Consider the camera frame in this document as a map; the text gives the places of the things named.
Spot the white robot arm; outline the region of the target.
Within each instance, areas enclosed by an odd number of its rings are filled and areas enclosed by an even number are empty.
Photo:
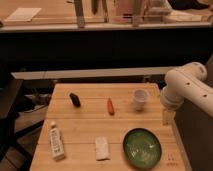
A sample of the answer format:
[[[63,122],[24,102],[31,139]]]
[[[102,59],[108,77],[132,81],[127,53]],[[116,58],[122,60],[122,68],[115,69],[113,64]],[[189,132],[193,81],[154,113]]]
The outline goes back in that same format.
[[[160,93],[161,104],[176,111],[187,99],[213,118],[213,88],[204,83],[206,78],[207,69],[199,62],[169,70],[164,77],[166,86]]]

